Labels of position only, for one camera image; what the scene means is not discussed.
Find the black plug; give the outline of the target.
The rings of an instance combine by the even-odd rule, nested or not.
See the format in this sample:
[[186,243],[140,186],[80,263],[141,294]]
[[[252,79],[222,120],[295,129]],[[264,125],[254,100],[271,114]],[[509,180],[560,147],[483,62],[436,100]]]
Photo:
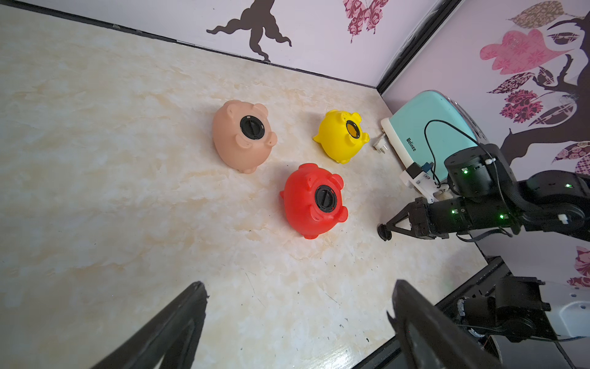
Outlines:
[[377,227],[377,233],[383,241],[390,241],[392,239],[392,232],[385,224],[380,224]]
[[240,121],[240,128],[245,137],[250,140],[260,140],[265,135],[265,126],[259,118],[246,115]]
[[341,203],[338,193],[326,184],[316,189],[314,201],[318,209],[326,214],[335,212]]

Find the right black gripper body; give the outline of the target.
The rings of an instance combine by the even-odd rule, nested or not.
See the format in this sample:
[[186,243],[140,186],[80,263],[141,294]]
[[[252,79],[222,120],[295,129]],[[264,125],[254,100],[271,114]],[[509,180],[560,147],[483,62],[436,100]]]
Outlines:
[[444,165],[457,196],[427,206],[427,223],[421,229],[430,238],[489,228],[519,233],[516,208],[502,189],[513,187],[516,179],[497,145],[463,149]]

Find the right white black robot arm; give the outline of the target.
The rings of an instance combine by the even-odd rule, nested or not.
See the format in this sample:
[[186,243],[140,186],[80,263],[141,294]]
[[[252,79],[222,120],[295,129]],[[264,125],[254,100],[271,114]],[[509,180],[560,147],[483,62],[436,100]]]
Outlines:
[[495,145],[456,152],[445,166],[456,196],[418,198],[378,228],[433,240],[456,235],[501,257],[511,275],[459,300],[462,323],[513,342],[589,334],[589,173],[550,170],[519,181]]

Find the yellow piggy bank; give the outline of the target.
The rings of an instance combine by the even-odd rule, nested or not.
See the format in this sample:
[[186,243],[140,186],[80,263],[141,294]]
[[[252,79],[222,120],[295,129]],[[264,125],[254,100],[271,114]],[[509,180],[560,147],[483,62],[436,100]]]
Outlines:
[[332,110],[322,120],[313,140],[335,162],[347,164],[370,141],[361,128],[359,113]]

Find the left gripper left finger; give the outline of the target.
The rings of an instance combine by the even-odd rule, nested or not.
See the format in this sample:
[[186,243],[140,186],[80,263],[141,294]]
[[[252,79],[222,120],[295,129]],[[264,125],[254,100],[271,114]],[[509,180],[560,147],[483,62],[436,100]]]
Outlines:
[[190,284],[95,368],[190,368],[204,327],[205,285]]

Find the red piggy bank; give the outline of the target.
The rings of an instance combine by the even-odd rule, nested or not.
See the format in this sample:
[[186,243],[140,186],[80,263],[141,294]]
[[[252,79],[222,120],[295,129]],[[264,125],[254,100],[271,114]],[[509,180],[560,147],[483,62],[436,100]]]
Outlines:
[[[321,212],[315,205],[314,195],[322,184],[332,187],[341,200],[336,211],[330,214]],[[349,212],[343,202],[343,189],[344,180],[340,175],[313,163],[302,164],[289,176],[284,190],[280,192],[289,225],[304,238],[313,240],[336,224],[344,223]]]

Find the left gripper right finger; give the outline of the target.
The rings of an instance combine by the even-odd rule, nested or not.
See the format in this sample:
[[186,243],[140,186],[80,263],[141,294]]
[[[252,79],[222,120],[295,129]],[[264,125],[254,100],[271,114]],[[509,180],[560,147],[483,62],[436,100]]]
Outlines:
[[409,368],[502,367],[408,281],[396,282],[392,305],[394,315],[387,318]]

